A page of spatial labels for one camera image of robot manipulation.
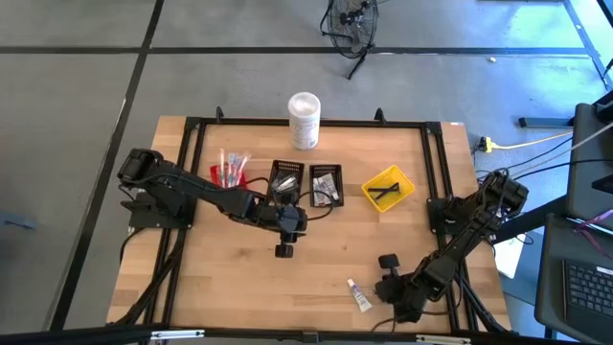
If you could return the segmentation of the red plastic basket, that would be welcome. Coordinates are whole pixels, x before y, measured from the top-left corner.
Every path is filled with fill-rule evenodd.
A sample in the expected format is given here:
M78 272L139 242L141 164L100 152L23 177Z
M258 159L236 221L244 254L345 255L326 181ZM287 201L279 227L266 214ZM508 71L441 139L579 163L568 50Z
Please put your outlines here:
M211 166L209 169L209 173L210 173L211 181L216 185L221 185L221 181L218 175L218 168L219 168L219 165ZM240 187L246 186L246 177L244 173L241 174L238 184Z

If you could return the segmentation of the white paper sheet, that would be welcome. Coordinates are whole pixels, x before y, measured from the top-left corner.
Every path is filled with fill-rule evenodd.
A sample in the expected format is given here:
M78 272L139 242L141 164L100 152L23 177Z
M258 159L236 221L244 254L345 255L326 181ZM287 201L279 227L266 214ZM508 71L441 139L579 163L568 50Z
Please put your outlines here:
M494 259L500 274L510 279L514 278L525 240L526 236L521 234L493 246Z

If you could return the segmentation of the black plastic basket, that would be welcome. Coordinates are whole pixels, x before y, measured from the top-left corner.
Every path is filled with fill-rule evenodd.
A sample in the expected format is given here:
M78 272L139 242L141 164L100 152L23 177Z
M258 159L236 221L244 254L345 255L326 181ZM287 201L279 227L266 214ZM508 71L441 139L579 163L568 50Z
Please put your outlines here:
M283 161L283 160L274 160L272 163L270 176L269 176L269 187L268 187L268 195L276 202L280 203L280 194L277 194L272 191L271 185L277 176L284 176L289 174L295 174L297 176L298 186L290 191L297 190L301 193L303 175L304 175L305 165L303 163L291 162L291 161Z
M313 196L313 190L312 190L312 179L317 177L320 182L320 177L327 173L331 173L333 175L336 189L339 194L339 200L334 201L332 198L330 198L331 200L330 204L322 203L320 193L318 192L319 193L318 196ZM322 207L327 207L330 205L332 205L333 207L343 206L344 205L344 193L343 193L343 181L342 181L342 167L340 165L335 165L335 164L311 165L309 167L309 188L310 188L310 205L312 207L322 208Z

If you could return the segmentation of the black floor bar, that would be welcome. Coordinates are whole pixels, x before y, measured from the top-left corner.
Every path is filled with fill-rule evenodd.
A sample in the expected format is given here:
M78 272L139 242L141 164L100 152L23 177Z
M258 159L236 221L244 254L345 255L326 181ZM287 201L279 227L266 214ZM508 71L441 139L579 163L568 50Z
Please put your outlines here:
M573 118L521 117L518 124L524 128L572 128Z

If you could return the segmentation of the grey floor object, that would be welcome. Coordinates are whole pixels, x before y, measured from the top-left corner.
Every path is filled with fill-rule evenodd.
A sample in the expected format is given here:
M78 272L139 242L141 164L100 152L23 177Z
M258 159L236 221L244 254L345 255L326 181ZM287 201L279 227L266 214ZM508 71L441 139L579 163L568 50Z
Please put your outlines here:
M37 227L35 220L24 218L15 214L0 211L0 224L13 225L24 229L34 230Z

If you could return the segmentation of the black aluminium table frame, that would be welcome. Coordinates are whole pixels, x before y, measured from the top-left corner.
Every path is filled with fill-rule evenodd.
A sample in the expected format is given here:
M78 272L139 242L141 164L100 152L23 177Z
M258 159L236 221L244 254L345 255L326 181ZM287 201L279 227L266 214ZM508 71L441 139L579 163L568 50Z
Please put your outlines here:
M312 150L294 149L280 119L199 120L164 116L152 147L169 160L183 158L207 176L219 149L249 152L246 176L266 188L274 160L342 167L344 205L331 213L309 209L306 235L292 258L276 258L275 233L228 220L199 202L184 235L181 261L161 286L151 321L176 327L272 331L448 334L481 323L468 306L449 313L429 303L417 323L393 325L392 308L379 301L362 313L348 279L371 294L382 272L377 259L395 253L412 270L440 241L429 225L430 197L468 196L477 187L465 126L461 123L325 121ZM361 186L392 165L415 191L379 213Z

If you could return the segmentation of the silver mounting bracket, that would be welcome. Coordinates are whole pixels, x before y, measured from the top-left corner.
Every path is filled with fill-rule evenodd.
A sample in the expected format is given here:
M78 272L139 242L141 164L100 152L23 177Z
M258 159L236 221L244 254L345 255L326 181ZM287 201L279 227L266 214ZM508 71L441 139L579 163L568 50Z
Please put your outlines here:
M417 334L416 342L430 345L472 345L470 338L439 334Z
M154 331L150 334L151 341L166 341L174 339L199 338L205 335L204 330L166 330Z

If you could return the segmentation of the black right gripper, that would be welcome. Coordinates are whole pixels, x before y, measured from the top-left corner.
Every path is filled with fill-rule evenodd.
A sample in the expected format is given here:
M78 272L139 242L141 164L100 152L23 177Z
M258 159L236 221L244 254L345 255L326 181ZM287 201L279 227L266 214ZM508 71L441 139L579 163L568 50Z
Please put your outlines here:
M398 323L417 323L426 304L427 288L415 284L410 274L398 276L399 260L395 253L379 256L378 263L382 269L389 270L389 275L375 284L375 295L393 306Z

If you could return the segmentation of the red toothbrush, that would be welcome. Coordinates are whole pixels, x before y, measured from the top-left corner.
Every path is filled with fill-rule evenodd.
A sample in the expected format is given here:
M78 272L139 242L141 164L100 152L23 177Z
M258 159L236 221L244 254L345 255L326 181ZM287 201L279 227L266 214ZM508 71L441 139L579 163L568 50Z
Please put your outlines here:
M239 157L239 164L238 164L238 184L239 186L244 186L246 183L245 167L250 159L251 159L251 154L249 152L245 152Z

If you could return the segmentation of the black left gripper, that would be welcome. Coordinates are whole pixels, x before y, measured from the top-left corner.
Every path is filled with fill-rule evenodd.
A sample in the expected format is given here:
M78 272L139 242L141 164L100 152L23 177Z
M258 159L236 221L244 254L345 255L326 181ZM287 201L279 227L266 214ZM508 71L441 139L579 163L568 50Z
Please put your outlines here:
M273 232L282 233L280 243L275 246L276 258L292 258L294 235L303 236L307 228L307 215L304 209L294 207L299 203L300 192L287 191L280 194L283 206L263 206L258 213L258 226Z

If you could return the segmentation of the black rig crossbar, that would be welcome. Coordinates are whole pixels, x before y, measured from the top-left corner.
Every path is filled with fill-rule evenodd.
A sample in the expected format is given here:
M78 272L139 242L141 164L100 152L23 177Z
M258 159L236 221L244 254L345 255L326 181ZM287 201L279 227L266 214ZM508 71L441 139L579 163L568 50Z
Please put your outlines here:
M246 339L276 339L301 342L302 331L272 331L272 330L238 330L238 329L175 329L204 330L204 338L246 338ZM98 328L73 329L62 331L47 331L36 333L0 334L0 345L125 345L150 341L154 331L166 331L160 324L151 325L111 325ZM393 332L318 332L320 342L323 341L363 341L373 343L383 342L416 342L417 334L439 333L393 333ZM440 335L470 338L472 345L600 345L596 343L579 343L549 338L520 336L515 333L484 333L476 331L457 331Z

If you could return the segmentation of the grey side table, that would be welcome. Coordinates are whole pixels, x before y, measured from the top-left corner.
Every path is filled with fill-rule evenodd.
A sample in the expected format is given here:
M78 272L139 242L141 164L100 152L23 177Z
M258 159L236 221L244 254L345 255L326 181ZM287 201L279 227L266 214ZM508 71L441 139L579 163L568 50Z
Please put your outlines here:
M574 117L573 144L607 127L597 118L592 104L579 103ZM592 184L613 174L613 123L610 127L571 152L575 163L569 170L568 212L579 219L591 219L613 209L613 193Z

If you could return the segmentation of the clear silver packet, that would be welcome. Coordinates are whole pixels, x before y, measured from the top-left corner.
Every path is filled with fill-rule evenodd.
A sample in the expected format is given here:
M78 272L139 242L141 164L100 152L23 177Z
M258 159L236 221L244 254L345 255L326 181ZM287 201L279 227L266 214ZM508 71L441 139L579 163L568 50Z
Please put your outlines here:
M289 174L284 176L277 176L273 181L271 188L272 191L281 194L286 191L290 191L298 186L297 176L295 174Z

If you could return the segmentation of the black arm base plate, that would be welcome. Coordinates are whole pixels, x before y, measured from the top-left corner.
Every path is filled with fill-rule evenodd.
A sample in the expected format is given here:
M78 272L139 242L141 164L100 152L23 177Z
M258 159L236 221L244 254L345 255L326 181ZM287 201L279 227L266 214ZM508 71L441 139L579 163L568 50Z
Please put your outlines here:
M140 192L135 200L124 200L121 205L131 216L128 222L134 228L183 229L193 225L196 200L186 196L175 215L170 208L146 192Z
M430 227L437 234L456 236L467 227L488 226L492 208L475 197L431 198L427 201Z

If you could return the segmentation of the black desk leg bar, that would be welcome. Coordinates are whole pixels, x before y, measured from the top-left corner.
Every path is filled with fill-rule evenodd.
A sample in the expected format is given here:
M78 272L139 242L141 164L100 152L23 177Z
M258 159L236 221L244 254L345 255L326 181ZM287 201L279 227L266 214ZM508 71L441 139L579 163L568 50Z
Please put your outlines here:
M493 243L505 242L520 234L530 232L535 228L543 226L549 214L564 215L566 213L566 201L567 197L564 195L532 209L530 212L524 213L521 216L507 220L497 230Z

